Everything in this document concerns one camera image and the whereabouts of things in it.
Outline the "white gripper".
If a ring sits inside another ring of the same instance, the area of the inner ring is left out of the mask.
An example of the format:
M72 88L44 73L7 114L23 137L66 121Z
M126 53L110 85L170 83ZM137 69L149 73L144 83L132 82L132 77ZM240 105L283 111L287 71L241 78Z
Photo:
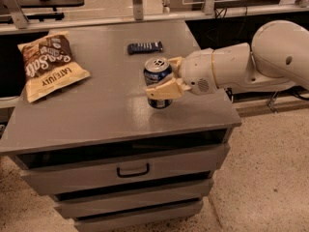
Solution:
M173 57L168 60L175 77L156 87L147 88L146 95L152 100L173 100L185 91L194 95L213 94L215 82L212 73L211 48L194 51L184 59Z

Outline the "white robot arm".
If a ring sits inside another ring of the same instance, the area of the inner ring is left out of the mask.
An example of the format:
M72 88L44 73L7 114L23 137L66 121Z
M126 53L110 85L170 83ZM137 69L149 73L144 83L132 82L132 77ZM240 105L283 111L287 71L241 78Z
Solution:
M174 100L186 91L205 95L219 89L236 93L309 89L309 31L274 20L260 27L251 43L197 50L167 63L172 72L146 88L148 98Z

